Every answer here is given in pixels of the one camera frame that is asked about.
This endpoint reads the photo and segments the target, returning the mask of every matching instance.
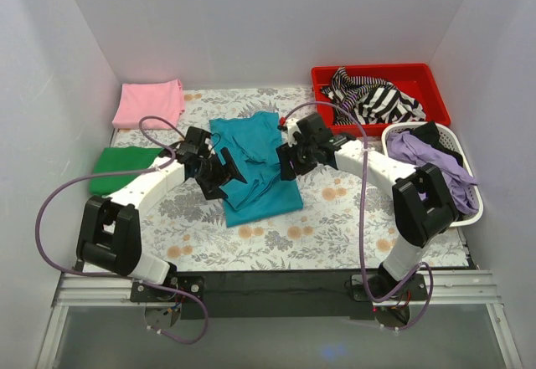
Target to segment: folded cloth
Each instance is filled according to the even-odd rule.
[[[176,125],[183,112],[183,85],[178,80],[154,85],[124,84],[119,108],[111,123],[116,129],[137,129],[141,118],[156,115]],[[169,129],[159,120],[146,120],[143,127]]]
[[[409,132],[393,134],[387,139],[387,153],[395,160],[422,167],[430,162],[437,166],[451,192],[456,208],[463,214],[478,211],[478,205],[469,197],[469,186],[477,185],[477,180],[449,156],[420,141]]]
[[[107,147],[100,154],[93,173],[144,170],[151,166],[161,150],[154,147]],[[120,177],[95,178],[90,180],[90,192],[97,196],[109,195],[125,187],[136,177],[137,175],[121,175]]]
[[[210,130],[220,136],[216,151],[227,147],[247,181],[221,187],[228,195],[224,201],[228,227],[303,208],[296,181],[281,180],[278,122],[278,114],[264,111],[246,119],[210,120]]]
[[[335,105],[349,112],[360,124],[383,124],[425,120],[422,105],[387,80],[368,76],[348,76],[343,66],[337,69],[331,84],[321,92]],[[352,121],[335,110],[335,125]]]
[[[463,167],[463,157],[457,151],[447,149],[440,142],[439,130],[434,121],[427,122],[424,125],[417,126],[416,128],[410,131],[410,134],[415,136],[420,141],[423,141],[427,145],[434,147],[436,150],[439,150],[449,156],[456,158],[458,166]]]

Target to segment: black cloth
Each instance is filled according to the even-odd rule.
[[[415,136],[420,141],[434,147],[436,150],[442,151],[449,156],[456,158],[458,166],[463,167],[463,157],[457,151],[453,151],[444,147],[440,142],[439,130],[434,121],[418,126],[410,131],[411,135]]]

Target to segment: green towel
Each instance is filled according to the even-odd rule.
[[[143,170],[149,168],[160,148],[143,147],[107,147],[102,151],[99,161],[93,169],[94,174],[102,172],[118,172]],[[109,195],[125,187],[136,179],[137,175],[121,175],[120,177],[96,178],[90,180],[90,192],[96,196]]]

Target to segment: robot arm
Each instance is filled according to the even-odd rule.
[[[225,160],[222,164],[209,149],[209,139],[209,132],[190,127],[184,141],[171,145],[177,156],[169,166],[140,175],[109,197],[90,198],[80,226],[78,259],[122,276],[166,283],[176,267],[142,250],[140,217],[190,177],[201,186],[207,200],[226,198],[219,187],[232,179],[245,182],[229,150],[221,151]],[[161,166],[169,158],[170,153],[162,151],[152,167]]]
[[[347,134],[334,135],[319,114],[289,120],[280,129],[288,135],[288,142],[277,149],[283,180],[305,174],[318,163],[362,176],[363,143]],[[367,180],[393,199],[399,230],[374,287],[377,296],[383,296],[421,261],[430,241],[457,220],[458,212],[441,171],[432,164],[418,168],[368,151]]]

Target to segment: black and white striped cloth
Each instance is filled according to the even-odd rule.
[[[321,88],[321,92],[360,124],[426,120],[419,101],[402,93],[391,82],[368,76],[351,77],[344,67],[337,69],[331,84]],[[347,116],[335,111],[335,125],[352,124]]]

